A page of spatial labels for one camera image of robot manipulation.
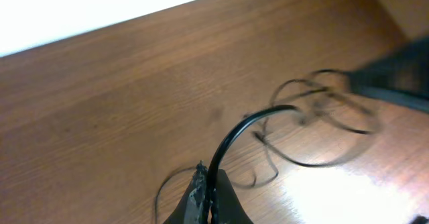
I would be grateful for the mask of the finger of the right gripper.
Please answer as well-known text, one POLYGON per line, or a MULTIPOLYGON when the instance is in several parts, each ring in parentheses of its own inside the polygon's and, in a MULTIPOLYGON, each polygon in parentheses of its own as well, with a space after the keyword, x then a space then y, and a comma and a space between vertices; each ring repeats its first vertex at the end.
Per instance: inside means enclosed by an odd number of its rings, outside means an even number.
POLYGON ((428 112, 428 37, 348 72, 352 93, 428 112))

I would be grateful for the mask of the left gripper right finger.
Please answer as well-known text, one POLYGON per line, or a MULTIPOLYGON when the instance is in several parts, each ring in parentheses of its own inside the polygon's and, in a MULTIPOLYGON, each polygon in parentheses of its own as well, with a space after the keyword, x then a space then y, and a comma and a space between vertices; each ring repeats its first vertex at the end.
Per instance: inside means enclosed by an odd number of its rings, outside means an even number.
POLYGON ((224 170, 219 170, 212 205, 212 222, 218 224, 253 224, 244 211, 224 170))

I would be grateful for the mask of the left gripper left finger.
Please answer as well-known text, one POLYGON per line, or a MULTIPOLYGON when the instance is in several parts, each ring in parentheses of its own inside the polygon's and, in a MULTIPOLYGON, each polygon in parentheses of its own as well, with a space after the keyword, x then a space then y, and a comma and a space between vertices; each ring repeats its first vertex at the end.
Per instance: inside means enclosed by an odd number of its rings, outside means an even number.
POLYGON ((206 199, 206 176, 208 169, 200 161, 190 170, 192 179, 178 205, 164 221, 165 224, 203 224, 206 223, 204 204, 206 199))

